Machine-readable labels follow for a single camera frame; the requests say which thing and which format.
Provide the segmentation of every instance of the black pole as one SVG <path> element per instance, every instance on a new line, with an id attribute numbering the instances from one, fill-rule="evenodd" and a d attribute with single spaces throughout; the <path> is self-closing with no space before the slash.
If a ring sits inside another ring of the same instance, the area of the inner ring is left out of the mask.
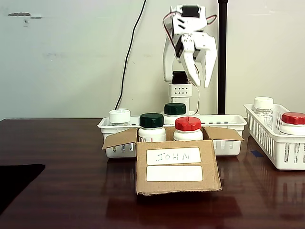
<path id="1" fill-rule="evenodd" d="M 227 4 L 229 0 L 218 0 L 218 114 L 225 114 Z"/>

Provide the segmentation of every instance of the black cable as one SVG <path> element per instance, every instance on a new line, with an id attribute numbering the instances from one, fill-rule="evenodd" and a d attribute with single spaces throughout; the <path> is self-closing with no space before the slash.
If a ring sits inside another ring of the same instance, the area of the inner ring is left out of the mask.
<path id="1" fill-rule="evenodd" d="M 141 19 L 141 16 L 143 14 L 145 5 L 146 5 L 146 0 L 144 0 L 144 2 L 143 2 L 143 5 L 142 5 L 142 8 L 141 8 L 140 14 L 138 16 L 138 19 L 135 22 L 134 27 L 132 29 L 132 37 L 131 37 L 131 40 L 130 40 L 129 48 L 128 48 L 128 51 L 127 51 L 127 54 L 126 54 L 126 58 L 125 58 L 125 63 L 124 63 L 123 77 L 122 77 L 122 83 L 121 83 L 121 92 L 120 92 L 120 96 L 119 96 L 118 102 L 115 105 L 115 109 L 118 109 L 119 104 L 120 104 L 121 99 L 122 99 L 122 96 L 123 96 L 124 79 L 125 79 L 127 61 L 128 61 L 130 50 L 132 49 L 132 42 L 133 42 L 134 32 L 135 32 L 135 29 L 136 29 L 136 27 L 137 27 L 137 25 L 138 25 L 138 23 L 139 23 L 139 21 Z"/>

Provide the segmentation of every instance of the white wall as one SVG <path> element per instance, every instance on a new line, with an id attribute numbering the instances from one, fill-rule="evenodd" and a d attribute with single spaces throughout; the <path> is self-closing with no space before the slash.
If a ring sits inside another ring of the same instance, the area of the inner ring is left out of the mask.
<path id="1" fill-rule="evenodd" d="M 132 115 L 167 102 L 162 18 L 171 5 L 216 0 L 147 0 L 126 73 L 121 107 Z M 0 0 L 0 120 L 28 117 L 104 117 L 114 108 L 131 30 L 142 0 Z M 227 112 L 267 95 L 305 112 L 301 0 L 229 0 Z M 29 12 L 41 19 L 8 17 Z M 217 37 L 218 25 L 206 30 Z M 201 88 L 202 114 L 217 112 L 217 65 Z M 191 99 L 195 109 L 197 93 Z"/>

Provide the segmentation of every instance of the plastic basket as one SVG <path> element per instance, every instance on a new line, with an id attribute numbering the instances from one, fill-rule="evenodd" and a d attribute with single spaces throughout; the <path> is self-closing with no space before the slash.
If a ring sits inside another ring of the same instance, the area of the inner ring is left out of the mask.
<path id="1" fill-rule="evenodd" d="M 223 128 L 234 129 L 240 136 L 243 134 L 244 126 L 247 122 L 240 115 L 199 115 L 196 116 L 201 120 L 202 126 L 216 126 Z M 115 134 L 120 131 L 127 130 L 129 128 L 138 128 L 139 117 L 131 117 L 130 125 L 115 126 L 111 125 L 109 118 L 104 118 L 98 124 L 101 129 L 104 139 L 107 136 Z M 236 156 L 240 153 L 241 142 L 237 141 L 220 141 L 214 140 L 214 149 L 217 156 Z M 107 157 L 135 157 L 135 145 L 127 144 L 123 146 L 116 146 L 106 149 Z"/>
<path id="2" fill-rule="evenodd" d="M 305 136 L 281 135 L 279 131 L 282 114 L 289 110 L 282 105 L 274 105 L 271 129 L 253 112 L 253 104 L 244 106 L 249 133 L 274 166 L 280 170 L 305 170 Z"/>

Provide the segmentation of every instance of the pill bottle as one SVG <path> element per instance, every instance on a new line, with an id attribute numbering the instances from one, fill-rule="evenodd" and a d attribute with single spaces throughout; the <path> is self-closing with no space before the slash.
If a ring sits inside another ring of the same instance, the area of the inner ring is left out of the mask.
<path id="1" fill-rule="evenodd" d="M 111 125 L 129 125 L 130 110 L 117 109 L 109 111 L 109 122 Z"/>
<path id="2" fill-rule="evenodd" d="M 181 117 L 175 121 L 174 141 L 203 140 L 201 121 L 195 117 Z"/>
<path id="3" fill-rule="evenodd" d="M 164 106 L 164 124 L 175 125 L 177 118 L 186 114 L 186 105 L 179 103 L 169 103 Z"/>
<path id="4" fill-rule="evenodd" d="M 165 142 L 164 116 L 160 113 L 146 113 L 140 116 L 139 142 Z"/>
<path id="5" fill-rule="evenodd" d="M 282 135 L 305 135 L 305 114 L 297 112 L 284 113 L 280 132 Z"/>
<path id="6" fill-rule="evenodd" d="M 270 129 L 272 129 L 273 123 L 273 98 L 269 97 L 256 97 L 254 99 L 254 113 L 265 123 Z"/>

